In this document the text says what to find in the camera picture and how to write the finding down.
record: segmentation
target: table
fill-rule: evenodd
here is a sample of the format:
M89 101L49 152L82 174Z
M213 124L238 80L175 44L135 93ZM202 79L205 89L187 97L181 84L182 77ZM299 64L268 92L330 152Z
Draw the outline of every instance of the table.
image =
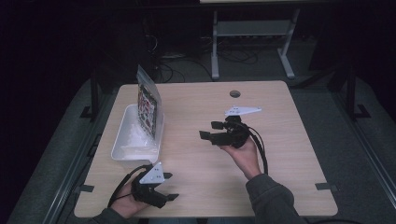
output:
M150 207L137 217L252 217L242 172L226 152L200 139L210 121L224 121L233 105L260 106L262 112L241 116L257 130L265 144L269 175L289 188L300 216L332 216L337 206L326 183L287 85L282 81L210 82L158 84L163 99L165 126L160 161L172 178L157 191L179 193L162 209ZM92 192L80 193L77 217L98 215L115 187L130 170L110 157L125 107L137 102L137 86L120 88L97 148L85 185ZM230 91L239 91L233 98Z

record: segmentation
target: wooden tabletop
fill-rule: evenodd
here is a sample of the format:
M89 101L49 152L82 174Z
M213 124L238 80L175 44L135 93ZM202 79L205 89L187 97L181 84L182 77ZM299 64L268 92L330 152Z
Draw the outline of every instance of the wooden tabletop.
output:
M199 135L199 131L215 133L210 122L224 121L224 111L233 105L262 108L262 112L241 116L242 121L262 136L269 175L293 192L300 216L337 213L332 193L316 188L315 184L326 183L326 179L284 82L157 84L157 88L165 115L160 161L173 176L156 190L179 196L162 209L149 207L137 217L254 216L242 172L227 153ZM233 98L230 91L240 91L241 96ZM77 217L101 213L116 186L131 172L110 154L124 110L136 104L137 93L136 85L120 88L85 181L94 189L81 192Z

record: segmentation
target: dark sweater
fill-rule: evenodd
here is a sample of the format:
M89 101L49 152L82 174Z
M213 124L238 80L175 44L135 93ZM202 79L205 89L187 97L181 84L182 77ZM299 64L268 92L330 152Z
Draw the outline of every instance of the dark sweater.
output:
M305 223L294 209L294 197L290 190L276 183L268 175L257 175L246 184L247 193L256 215L256 223L300 224ZM89 224L128 224L127 220L111 208L103 210Z

